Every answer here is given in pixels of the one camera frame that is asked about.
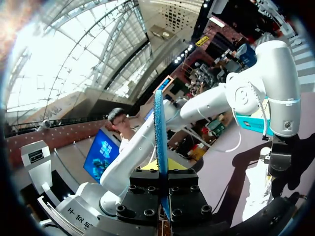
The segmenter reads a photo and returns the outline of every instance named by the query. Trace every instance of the red wall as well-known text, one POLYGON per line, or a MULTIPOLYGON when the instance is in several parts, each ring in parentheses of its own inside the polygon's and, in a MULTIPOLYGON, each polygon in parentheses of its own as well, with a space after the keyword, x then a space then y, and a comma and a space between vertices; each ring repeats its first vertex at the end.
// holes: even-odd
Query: red wall
POLYGON ((209 46, 211 40, 215 36, 217 32, 220 32, 223 34, 227 39, 229 39, 232 42, 232 38, 235 38, 236 40, 239 40, 242 35, 236 32, 233 28, 225 24, 223 28, 218 26, 217 24, 213 23, 212 21, 209 21, 207 27, 204 30, 204 34, 209 37, 209 40, 205 42, 200 48, 196 48, 196 50, 189 55, 189 57, 186 58, 184 66, 183 63, 181 63, 176 70, 173 71, 173 73, 170 75, 173 78, 179 78, 184 83, 189 83, 187 79, 184 77, 184 72, 186 71, 188 66, 191 66, 195 63, 196 60, 201 59, 205 61, 207 64, 211 65, 211 63, 215 60, 211 56, 209 56, 205 50, 209 46))
POLYGON ((52 151, 54 148, 67 146, 73 141, 79 141, 95 136, 98 130, 105 126, 112 131, 112 125, 108 120, 91 121, 80 124, 71 124, 44 131, 31 132, 6 139, 8 161, 13 169, 23 165, 21 147, 33 142, 44 140, 52 151))

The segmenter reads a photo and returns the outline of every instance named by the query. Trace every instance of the yellow label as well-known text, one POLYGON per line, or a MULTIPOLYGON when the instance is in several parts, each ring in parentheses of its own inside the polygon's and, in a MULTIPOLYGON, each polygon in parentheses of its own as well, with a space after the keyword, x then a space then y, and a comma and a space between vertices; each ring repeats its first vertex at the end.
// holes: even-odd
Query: yellow label
POLYGON ((200 47, 202 44, 208 41, 208 36, 203 36, 198 42, 196 42, 196 46, 200 47))

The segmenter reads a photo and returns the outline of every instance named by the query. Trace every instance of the black hair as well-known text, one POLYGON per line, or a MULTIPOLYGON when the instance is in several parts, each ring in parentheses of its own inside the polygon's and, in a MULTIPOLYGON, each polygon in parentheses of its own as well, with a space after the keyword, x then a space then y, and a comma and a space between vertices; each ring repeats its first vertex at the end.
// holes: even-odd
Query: black hair
POLYGON ((123 108, 117 107, 114 108, 107 116, 107 119, 113 124, 114 119, 121 115, 127 115, 123 108))

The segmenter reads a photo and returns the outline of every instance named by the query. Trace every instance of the ceiling light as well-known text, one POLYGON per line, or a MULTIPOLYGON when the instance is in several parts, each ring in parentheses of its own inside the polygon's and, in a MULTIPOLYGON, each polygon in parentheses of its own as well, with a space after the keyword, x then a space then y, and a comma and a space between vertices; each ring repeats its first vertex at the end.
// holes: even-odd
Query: ceiling light
POLYGON ((223 27, 225 26, 221 21, 217 20, 217 19, 214 18, 214 17, 210 17, 209 20, 212 21, 213 23, 217 24, 217 25, 220 26, 221 28, 223 28, 223 27))

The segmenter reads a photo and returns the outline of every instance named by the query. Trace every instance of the monitor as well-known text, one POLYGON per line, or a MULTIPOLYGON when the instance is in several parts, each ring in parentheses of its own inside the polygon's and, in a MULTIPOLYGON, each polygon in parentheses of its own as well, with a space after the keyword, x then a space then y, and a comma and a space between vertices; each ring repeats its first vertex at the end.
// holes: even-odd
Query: monitor
POLYGON ((98 131, 83 165, 98 183, 106 168, 119 155, 119 146, 110 138, 112 134, 106 133, 103 129, 98 131))

